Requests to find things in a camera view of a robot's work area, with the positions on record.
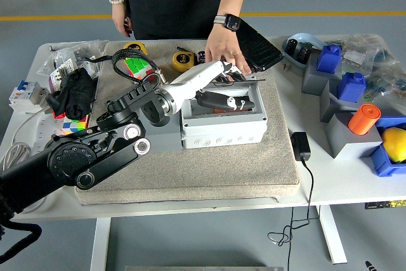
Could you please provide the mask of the person's right hand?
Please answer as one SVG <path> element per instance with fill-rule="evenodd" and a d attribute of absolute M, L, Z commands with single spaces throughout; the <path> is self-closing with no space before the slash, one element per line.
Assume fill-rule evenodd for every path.
<path fill-rule="evenodd" d="M 133 33 L 131 19 L 126 15 L 126 5 L 112 5 L 112 20 L 116 29 L 125 37 L 130 37 Z"/>

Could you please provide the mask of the person's left hand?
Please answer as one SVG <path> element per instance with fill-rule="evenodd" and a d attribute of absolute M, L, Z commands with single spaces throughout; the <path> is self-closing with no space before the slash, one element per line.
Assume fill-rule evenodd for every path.
<path fill-rule="evenodd" d="M 235 65 L 243 75 L 250 74 L 248 66 L 239 46 L 235 32 L 215 23 L 207 38 L 205 47 L 206 62 L 225 60 Z"/>

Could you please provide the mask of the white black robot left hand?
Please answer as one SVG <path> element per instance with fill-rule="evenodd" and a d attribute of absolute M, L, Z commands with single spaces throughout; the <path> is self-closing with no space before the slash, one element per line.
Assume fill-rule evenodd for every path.
<path fill-rule="evenodd" d="M 169 84 L 162 85 L 155 92 L 168 104 L 169 115 L 177 113 L 183 102 L 195 97 L 197 91 L 206 87 L 218 76 L 236 73 L 243 76 L 240 69 L 223 60 L 198 64 L 182 73 Z"/>

